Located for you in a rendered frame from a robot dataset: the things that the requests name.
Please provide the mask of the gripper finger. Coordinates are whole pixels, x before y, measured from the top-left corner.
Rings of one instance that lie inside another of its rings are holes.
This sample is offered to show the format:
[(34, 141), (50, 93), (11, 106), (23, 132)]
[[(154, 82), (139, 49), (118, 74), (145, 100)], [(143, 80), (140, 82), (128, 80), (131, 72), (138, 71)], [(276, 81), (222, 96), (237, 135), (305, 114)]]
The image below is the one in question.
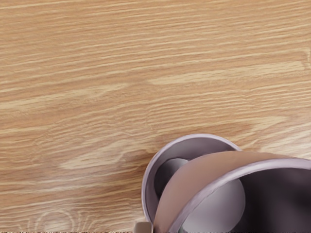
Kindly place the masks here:
[(148, 221), (137, 222), (134, 226), (133, 233), (152, 233), (152, 224)]

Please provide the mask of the silver metal cup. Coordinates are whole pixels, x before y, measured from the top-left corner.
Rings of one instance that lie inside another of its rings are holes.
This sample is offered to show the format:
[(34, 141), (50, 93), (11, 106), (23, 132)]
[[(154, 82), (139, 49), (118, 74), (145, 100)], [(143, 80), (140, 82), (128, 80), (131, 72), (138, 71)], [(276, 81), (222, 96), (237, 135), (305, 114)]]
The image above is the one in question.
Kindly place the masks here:
[(180, 167), (206, 154), (240, 150), (233, 142), (206, 133), (185, 135), (166, 144), (150, 160), (143, 175), (141, 202), (146, 220), (153, 223), (162, 193)]
[(311, 160), (164, 152), (146, 170), (142, 201), (154, 233), (311, 233)]

